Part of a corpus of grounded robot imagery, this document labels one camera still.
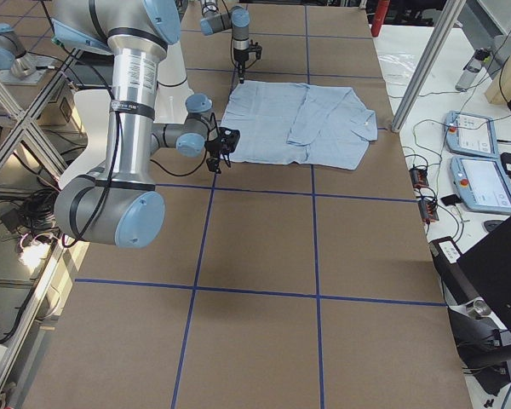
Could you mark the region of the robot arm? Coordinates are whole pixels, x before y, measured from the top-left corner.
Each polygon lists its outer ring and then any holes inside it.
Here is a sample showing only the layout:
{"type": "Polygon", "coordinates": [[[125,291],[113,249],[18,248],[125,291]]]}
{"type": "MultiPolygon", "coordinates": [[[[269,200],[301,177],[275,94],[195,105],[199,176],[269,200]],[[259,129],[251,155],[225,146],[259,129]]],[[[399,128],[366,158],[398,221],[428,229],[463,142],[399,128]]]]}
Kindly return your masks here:
{"type": "Polygon", "coordinates": [[[187,98],[187,118],[156,128],[158,69],[181,35],[173,1],[59,1],[53,24],[66,46],[114,58],[109,94],[106,157],[75,176],[55,201],[55,219],[65,237],[124,248],[149,245],[165,218],[163,197],[148,172],[152,154],[171,145],[201,156],[219,173],[240,134],[218,125],[210,99],[187,98]]]}
{"type": "Polygon", "coordinates": [[[238,82],[244,83],[245,74],[253,63],[248,65],[253,55],[255,61],[261,58],[262,46],[250,39],[250,13],[241,6],[228,8],[222,2],[226,11],[219,10],[217,1],[200,1],[202,18],[200,20],[201,32],[205,36],[218,32],[230,31],[230,58],[233,68],[238,76],[238,82]]]}

